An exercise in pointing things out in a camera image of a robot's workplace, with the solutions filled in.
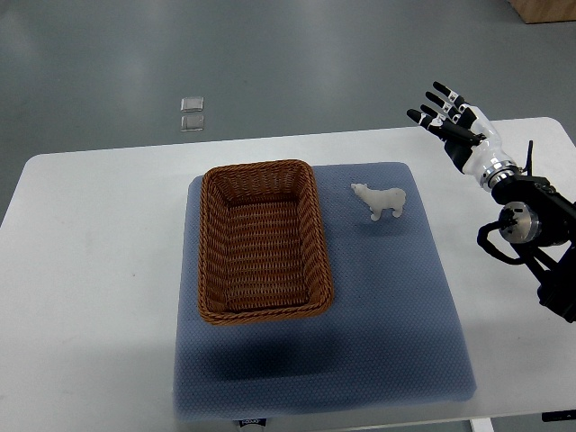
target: white table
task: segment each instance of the white table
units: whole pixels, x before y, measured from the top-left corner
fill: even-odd
[[[576,200],[576,148],[552,119],[495,121],[521,165]],[[567,410],[576,326],[538,283],[476,245],[500,207],[421,128],[40,155],[0,228],[0,430],[171,431],[187,187],[209,168],[281,158],[409,165],[450,284],[478,389],[464,403],[274,418],[310,431]],[[207,422],[193,430],[235,430]]]

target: wicker basket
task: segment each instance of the wicker basket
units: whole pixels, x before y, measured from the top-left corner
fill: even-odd
[[[334,288],[311,167],[219,166],[202,180],[198,309],[216,325],[321,314]]]

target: white toy bear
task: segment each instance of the white toy bear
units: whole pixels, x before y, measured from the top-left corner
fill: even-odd
[[[350,185],[354,193],[360,197],[362,201],[370,206],[372,214],[370,219],[378,221],[382,215],[382,210],[394,209],[392,216],[399,218],[402,215],[404,203],[406,202],[406,193],[398,187],[387,189],[385,191],[375,191],[369,189],[368,184]]]

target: blue foam pad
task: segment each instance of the blue foam pad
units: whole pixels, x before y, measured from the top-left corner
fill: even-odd
[[[190,185],[175,351],[182,421],[465,401],[464,336],[418,189],[401,163],[316,166],[335,298],[314,318],[219,327],[196,307],[200,177]],[[377,222],[351,183],[406,191]]]

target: robotic hand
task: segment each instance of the robotic hand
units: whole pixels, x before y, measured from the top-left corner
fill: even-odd
[[[500,135],[478,107],[438,82],[434,88],[447,99],[426,92],[439,107],[438,112],[421,105],[422,112],[408,110],[408,116],[439,137],[454,165],[474,176],[498,204],[504,205],[497,221],[480,228],[478,244],[507,264],[526,264],[540,282],[540,304],[568,322],[575,321],[576,203],[557,193],[546,178],[532,176],[532,141],[523,170],[502,151]],[[493,230],[499,230],[518,258],[506,256],[490,243],[488,235]],[[559,262],[541,249],[567,241],[571,244]]]

